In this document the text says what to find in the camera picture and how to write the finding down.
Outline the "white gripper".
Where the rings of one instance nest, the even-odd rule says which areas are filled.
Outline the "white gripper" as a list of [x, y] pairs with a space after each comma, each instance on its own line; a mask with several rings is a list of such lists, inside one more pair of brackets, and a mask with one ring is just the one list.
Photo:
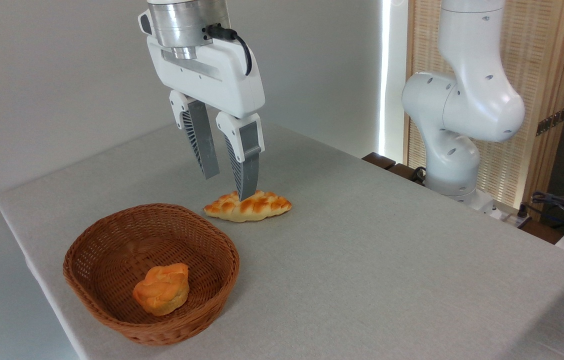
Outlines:
[[215, 39], [197, 47], [195, 59], [177, 59], [152, 36], [147, 36], [146, 43], [157, 76], [173, 89], [168, 98], [176, 125], [186, 132], [204, 177], [220, 173], [207, 104], [221, 111], [216, 125], [224, 134], [239, 201], [253, 196], [259, 182], [260, 153], [265, 150], [257, 111], [266, 102], [254, 55], [246, 75], [240, 43]]

